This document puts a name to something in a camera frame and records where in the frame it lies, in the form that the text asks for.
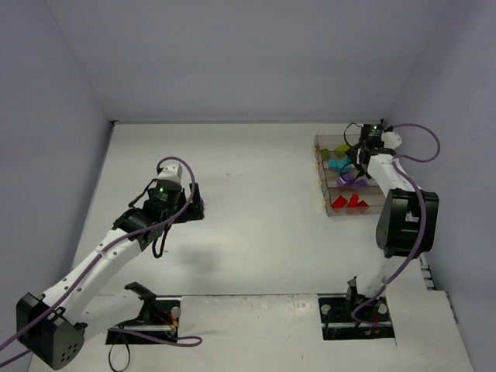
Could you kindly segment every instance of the wall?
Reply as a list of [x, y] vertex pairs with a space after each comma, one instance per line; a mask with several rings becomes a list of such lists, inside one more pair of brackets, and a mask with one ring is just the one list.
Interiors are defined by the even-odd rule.
[[[443, 144], [431, 164], [405, 163], [426, 189], [438, 192], [436, 244], [429, 255], [435, 281], [450, 292], [476, 370], [494, 370], [496, 249], [496, 2], [459, 1], [441, 19], [390, 116], [419, 122]], [[433, 141], [401, 131], [405, 153], [427, 156]]]
[[384, 117], [450, 0], [46, 0], [112, 119]]
[[[3, 342], [16, 330], [19, 298], [39, 294], [71, 265], [109, 124], [43, 1], [0, 2], [0, 50]], [[0, 360], [22, 350], [15, 343]]]

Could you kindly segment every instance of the white table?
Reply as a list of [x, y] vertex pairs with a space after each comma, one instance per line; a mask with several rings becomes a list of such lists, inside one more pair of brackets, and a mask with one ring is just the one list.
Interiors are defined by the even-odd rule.
[[[316, 294], [346, 291], [377, 249], [377, 215], [331, 219], [322, 207], [313, 139], [343, 129], [116, 127], [75, 263], [155, 175], [161, 157], [192, 166], [206, 203], [205, 220], [173, 226], [162, 259], [146, 251], [102, 291], [138, 281], [159, 295], [191, 296], [181, 306], [180, 334], [198, 334], [204, 344], [132, 346], [129, 371], [471, 370], [446, 296], [426, 290], [416, 262], [387, 290], [395, 340], [322, 340]], [[109, 370], [104, 339], [88, 342], [66, 370]], [[34, 358], [30, 371], [41, 370], [48, 369]]]

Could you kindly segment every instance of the purple cable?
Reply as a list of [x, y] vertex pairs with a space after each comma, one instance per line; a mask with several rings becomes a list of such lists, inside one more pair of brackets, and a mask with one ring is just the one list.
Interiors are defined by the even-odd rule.
[[157, 337], [148, 336], [144, 333], [132, 331], [131, 329], [122, 329], [122, 328], [111, 328], [109, 331], [113, 332], [121, 332], [127, 333], [128, 335], [138, 336], [142, 339], [147, 339], [149, 341], [153, 341], [155, 343], [161, 343], [163, 345], [175, 346], [175, 347], [196, 347], [200, 346], [203, 343], [203, 338], [200, 336], [185, 336], [185, 337], [176, 337], [177, 341], [185, 341], [187, 339], [196, 339], [196, 343], [173, 343], [171, 341], [166, 341], [165, 339], [158, 339]]
[[[125, 234], [123, 236], [120, 236], [119, 238], [111, 241], [107, 246], [105, 246], [102, 251], [103, 252], [106, 252], [108, 251], [110, 248], [112, 248], [115, 244], [117, 243], [120, 243], [122, 242], [124, 239], [128, 239], [128, 238], [131, 238], [133, 236], [136, 236], [136, 235], [139, 235], [141, 233], [144, 233], [144, 232], [147, 232], [147, 231], [150, 231], [152, 229], [156, 229], [156, 228], [160, 228], [160, 227], [164, 227], [165, 225], [169, 224], [169, 223], [172, 223], [177, 217], [179, 217], [185, 210], [186, 208], [189, 206], [191, 200], [193, 199], [193, 195], [195, 194], [195, 191], [196, 191], [196, 183], [195, 183], [195, 175], [193, 174], [193, 170], [190, 168], [190, 166], [182, 159], [180, 159], [179, 157], [165, 157], [164, 159], [162, 159], [161, 161], [158, 162], [157, 164], [157, 170], [159, 170], [160, 168], [160, 165], [164, 162], [164, 161], [168, 161], [168, 160], [176, 160], [178, 162], [180, 162], [181, 164], [184, 165], [184, 167], [188, 170], [188, 173], [190, 175], [190, 178], [191, 178], [191, 183], [192, 183], [192, 186], [191, 186], [191, 193], [188, 197], [188, 199], [186, 199], [186, 203], [184, 203], [183, 207], [177, 211], [176, 213], [174, 213], [174, 215], [172, 215], [170, 218], [166, 219], [165, 221], [162, 221], [162, 222], [159, 222], [155, 225], [152, 225], [152, 226], [148, 226], [146, 228], [143, 228], [143, 229], [139, 229], [139, 230], [136, 230], [136, 231], [133, 231], [129, 234]], [[75, 282], [66, 290], [66, 292], [62, 295], [62, 297], [60, 297], [52, 306], [50, 306], [45, 312], [43, 312], [41, 315], [38, 315], [33, 321], [31, 321], [31, 323], [29, 323], [28, 325], [26, 325], [23, 329], [21, 329], [20, 331], [18, 331], [15, 335], [9, 337], [9, 339], [7, 339], [4, 343], [2, 343], [0, 345], [0, 352], [2, 350], [4, 350], [4, 348], [6, 348], [8, 345], [10, 345], [11, 343], [13, 343], [16, 339], [18, 339], [20, 336], [22, 336], [24, 333], [28, 332], [32, 327], [34, 327], [35, 325], [37, 325], [39, 322], [41, 322], [43, 319], [45, 319], [51, 312], [53, 312], [53, 310], [55, 310], [56, 308], [58, 308], [60, 306], [60, 304], [62, 302], [64, 302], [64, 300], [71, 294], [72, 291], [74, 291], [76, 289], [76, 287], [81, 283], [81, 281], [84, 279], [84, 277], [86, 275], [88, 275], [88, 273], [91, 271], [91, 269], [96, 265], [96, 263], [102, 258], [102, 256], [98, 255], [97, 257], [95, 257], [93, 259], [92, 262], [90, 262], [90, 264], [83, 270], [83, 272], [81, 273], [81, 275], [79, 275], [79, 277], [77, 277], [77, 279], [75, 280]], [[14, 356], [14, 358], [11, 358], [8, 362], [11, 363], [11, 362], [14, 362], [15, 360], [19, 359], [20, 357], [23, 357], [25, 354], [18, 354], [17, 356]]]
[[[411, 124], [411, 123], [399, 124], [397, 126], [394, 126], [393, 128], [398, 128], [398, 127], [402, 127], [402, 126], [414, 126], [417, 128], [425, 129], [427, 132], [429, 132], [434, 137], [434, 140], [436, 140], [437, 151], [434, 154], [434, 156], [430, 157], [429, 159], [418, 159], [416, 157], [410, 157], [409, 155], [397, 154], [396, 156], [394, 156], [393, 160], [397, 159], [399, 157], [402, 157], [405, 159], [416, 161], [418, 163], [428, 163], [429, 161], [433, 161], [434, 159], [436, 159], [439, 156], [439, 153], [441, 152], [441, 141], [439, 141], [439, 137], [431, 129], [427, 128], [426, 126], [422, 126], [420, 124]], [[422, 243], [422, 239], [424, 238], [424, 234], [425, 234], [425, 224], [426, 224], [426, 219], [427, 219], [427, 211], [426, 211], [425, 201], [424, 201], [424, 198], [422, 197], [422, 193], [420, 192], [419, 186], [406, 173], [400, 171], [398, 168], [398, 165], [394, 161], [393, 161], [393, 168], [406, 181], [408, 181], [408, 183], [411, 184], [413, 189], [415, 190], [415, 194], [417, 195], [417, 198], [418, 198], [418, 206], [420, 207], [420, 226], [418, 228], [417, 239], [415, 240], [415, 243], [413, 244], [412, 250], [410, 251], [410, 254], [406, 257], [405, 261], [403, 261], [403, 263], [400, 265], [400, 267], [388, 279], [386, 279], [385, 281], [382, 282], [383, 286], [381, 287], [381, 289], [379, 289], [379, 291], [376, 294], [374, 294], [371, 298], [367, 299], [366, 301], [364, 301], [363, 303], [358, 305], [352, 311], [351, 317], [356, 322], [368, 324], [369, 326], [379, 326], [379, 323], [368, 322], [368, 321], [364, 321], [362, 319], [359, 319], [357, 317], [358, 311], [361, 310], [362, 308], [364, 308], [365, 306], [368, 306], [373, 301], [377, 300], [382, 295], [382, 293], [386, 290], [387, 285], [390, 284], [394, 279], [396, 279], [399, 276], [399, 274], [401, 274], [403, 272], [403, 270], [408, 266], [408, 264], [413, 260], [413, 258], [415, 257], [415, 255], [419, 251], [420, 244]], [[382, 324], [382, 325], [386, 326], [386, 327], [392, 327], [392, 325], [389, 325], [389, 324]]]

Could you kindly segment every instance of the purple hose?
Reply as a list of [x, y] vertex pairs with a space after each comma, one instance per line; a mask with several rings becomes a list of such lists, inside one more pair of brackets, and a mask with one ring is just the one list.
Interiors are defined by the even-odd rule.
[[[434, 156], [430, 157], [429, 159], [418, 159], [416, 157], [410, 157], [409, 155], [402, 155], [402, 154], [397, 154], [393, 159], [397, 159], [399, 157], [402, 157], [405, 159], [416, 161], [418, 163], [428, 163], [429, 161], [433, 161], [434, 159], [436, 159], [439, 156], [439, 153], [441, 152], [441, 141], [439, 141], [438, 136], [431, 129], [427, 128], [426, 126], [422, 126], [420, 124], [411, 124], [411, 123], [399, 124], [397, 126], [394, 126], [394, 128], [398, 128], [398, 127], [402, 127], [402, 126], [415, 126], [417, 128], [422, 128], [422, 129], [426, 130], [427, 132], [429, 132], [434, 137], [434, 140], [436, 140], [437, 151], [434, 154]], [[415, 243], [413, 244], [412, 250], [410, 251], [410, 254], [406, 257], [405, 261], [403, 261], [403, 263], [400, 265], [400, 267], [388, 279], [386, 279], [385, 281], [382, 282], [383, 286], [376, 294], [374, 294], [371, 298], [367, 299], [366, 301], [362, 302], [360, 305], [358, 305], [352, 311], [351, 317], [356, 322], [368, 324], [370, 326], [378, 326], [379, 323], [368, 322], [368, 321], [364, 321], [362, 319], [359, 319], [357, 317], [358, 311], [361, 310], [362, 308], [370, 305], [375, 300], [377, 300], [382, 295], [382, 293], [386, 290], [387, 285], [390, 284], [394, 279], [396, 279], [399, 276], [399, 274], [401, 274], [403, 272], [403, 270], [408, 266], [408, 264], [413, 260], [413, 258], [415, 257], [415, 255], [419, 251], [420, 244], [422, 243], [422, 239], [423, 239], [424, 234], [425, 234], [425, 224], [426, 224], [426, 219], [427, 219], [427, 211], [426, 211], [425, 201], [424, 201], [424, 198], [422, 197], [422, 193], [420, 192], [419, 186], [406, 173], [399, 170], [398, 165], [396, 165], [395, 161], [393, 161], [393, 168], [406, 181], [408, 181], [408, 183], [411, 184], [413, 189], [415, 190], [415, 194], [417, 195], [417, 198], [418, 198], [418, 206], [420, 207], [420, 227], [418, 228], [417, 239], [415, 240]], [[388, 325], [388, 324], [381, 324], [381, 325], [386, 326], [386, 327], [392, 326], [392, 325]]]
[[131, 329], [122, 329], [122, 328], [111, 328], [109, 331], [113, 332], [121, 332], [121, 333], [127, 333], [128, 335], [133, 335], [133, 336], [138, 336], [141, 337], [142, 339], [147, 339], [149, 341], [152, 341], [154, 343], [161, 343], [163, 345], [169, 345], [169, 346], [175, 346], [175, 347], [196, 347], [200, 346], [203, 343], [203, 339], [200, 336], [185, 336], [185, 337], [177, 337], [177, 341], [185, 341], [187, 339], [196, 339], [196, 343], [173, 343], [171, 341], [166, 341], [165, 339], [158, 339], [157, 337], [153, 336], [148, 336], [145, 335], [144, 333], [137, 332], [137, 331], [132, 331]]
[[[120, 243], [122, 242], [124, 239], [128, 239], [128, 238], [131, 238], [133, 236], [136, 236], [136, 235], [139, 235], [141, 233], [144, 233], [144, 232], [147, 232], [147, 231], [150, 231], [150, 230], [153, 230], [153, 229], [157, 229], [157, 228], [161, 228], [161, 227], [164, 227], [165, 225], [169, 224], [169, 223], [172, 223], [177, 217], [179, 217], [185, 210], [186, 208], [189, 206], [191, 200], [193, 199], [193, 195], [195, 194], [195, 191], [196, 191], [196, 183], [195, 183], [195, 175], [193, 174], [193, 170], [190, 168], [190, 166], [182, 159], [180, 159], [179, 157], [165, 157], [164, 159], [162, 159], [161, 161], [158, 162], [157, 164], [157, 169], [159, 170], [160, 168], [160, 165], [164, 162], [164, 161], [168, 161], [168, 160], [176, 160], [178, 162], [180, 162], [181, 164], [184, 165], [184, 167], [188, 170], [188, 173], [190, 175], [190, 178], [191, 178], [191, 183], [192, 183], [192, 186], [191, 186], [191, 193], [188, 197], [188, 199], [186, 199], [186, 203], [184, 203], [183, 207], [177, 211], [176, 213], [174, 213], [174, 215], [172, 215], [170, 218], [166, 219], [165, 221], [162, 221], [162, 222], [159, 222], [155, 225], [152, 225], [152, 226], [148, 226], [146, 228], [143, 228], [143, 229], [139, 229], [139, 230], [136, 230], [136, 231], [133, 231], [129, 234], [125, 234], [123, 236], [120, 236], [119, 238], [111, 241], [107, 246], [105, 246], [102, 251], [103, 252], [107, 252], [110, 248], [112, 248], [115, 244], [117, 243]], [[64, 300], [71, 294], [71, 292], [73, 290], [76, 289], [76, 287], [81, 283], [81, 281], [84, 279], [84, 277], [86, 275], [88, 275], [88, 273], [91, 271], [91, 269], [96, 265], [96, 263], [102, 258], [102, 256], [97, 256], [93, 259], [92, 262], [90, 262], [90, 264], [83, 270], [83, 272], [81, 273], [81, 275], [79, 275], [79, 277], [77, 277], [76, 281], [66, 290], [66, 292], [62, 295], [62, 297], [60, 297], [52, 306], [50, 306], [45, 312], [43, 312], [41, 315], [37, 316], [33, 321], [31, 321], [31, 323], [29, 323], [28, 325], [26, 325], [23, 329], [21, 329], [20, 331], [18, 331], [15, 335], [9, 337], [9, 339], [7, 339], [4, 343], [2, 343], [0, 345], [0, 352], [2, 350], [4, 350], [4, 348], [6, 348], [8, 345], [10, 345], [11, 343], [13, 343], [16, 339], [18, 339], [20, 336], [22, 336], [24, 333], [28, 332], [32, 327], [34, 327], [35, 325], [37, 325], [39, 322], [41, 322], [43, 319], [45, 319], [51, 312], [53, 312], [53, 310], [55, 310], [57, 307], [60, 306], [60, 304], [62, 302], [64, 302]], [[14, 356], [13, 358], [11, 358], [10, 360], [7, 360], [5, 362], [3, 362], [2, 364], [0, 364], [0, 367], [4, 367], [6, 366], [7, 364], [11, 363], [11, 362], [14, 362], [15, 360], [19, 359], [20, 357], [23, 357], [25, 354], [18, 354], [17, 356]]]

